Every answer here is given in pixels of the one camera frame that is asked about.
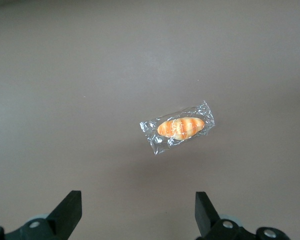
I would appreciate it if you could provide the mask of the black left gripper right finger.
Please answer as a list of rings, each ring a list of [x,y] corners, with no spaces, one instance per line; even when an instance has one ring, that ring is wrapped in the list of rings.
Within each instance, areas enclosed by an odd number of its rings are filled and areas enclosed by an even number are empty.
[[[195,194],[195,220],[200,232],[199,240],[288,240],[281,230],[260,227],[255,233],[229,218],[221,218],[206,192]]]

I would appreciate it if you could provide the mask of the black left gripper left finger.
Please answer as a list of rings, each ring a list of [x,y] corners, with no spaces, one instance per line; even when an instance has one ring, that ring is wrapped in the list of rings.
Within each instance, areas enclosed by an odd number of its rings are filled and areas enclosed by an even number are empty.
[[[47,217],[29,220],[9,233],[0,226],[0,240],[67,240],[81,217],[82,192],[72,190]]]

